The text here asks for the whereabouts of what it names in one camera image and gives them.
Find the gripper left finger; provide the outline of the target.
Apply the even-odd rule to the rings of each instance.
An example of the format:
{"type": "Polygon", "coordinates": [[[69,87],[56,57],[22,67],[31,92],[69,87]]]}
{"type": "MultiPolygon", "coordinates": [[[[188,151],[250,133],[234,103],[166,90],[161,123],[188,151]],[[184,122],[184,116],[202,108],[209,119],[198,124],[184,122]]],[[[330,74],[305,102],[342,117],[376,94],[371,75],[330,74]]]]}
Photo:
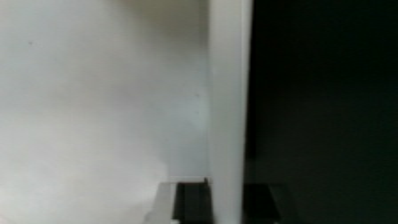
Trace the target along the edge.
{"type": "Polygon", "coordinates": [[[154,224],[213,224],[211,189],[205,182],[159,184],[154,224]]]}

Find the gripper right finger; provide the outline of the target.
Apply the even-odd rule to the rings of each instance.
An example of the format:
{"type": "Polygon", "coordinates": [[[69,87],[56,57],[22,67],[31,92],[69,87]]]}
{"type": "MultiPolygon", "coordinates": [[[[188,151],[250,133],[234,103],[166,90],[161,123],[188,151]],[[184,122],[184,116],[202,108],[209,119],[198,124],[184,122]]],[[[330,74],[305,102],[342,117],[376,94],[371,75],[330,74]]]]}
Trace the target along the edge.
{"type": "Polygon", "coordinates": [[[275,183],[243,186],[243,224],[294,224],[296,212],[287,188],[275,183]]]}

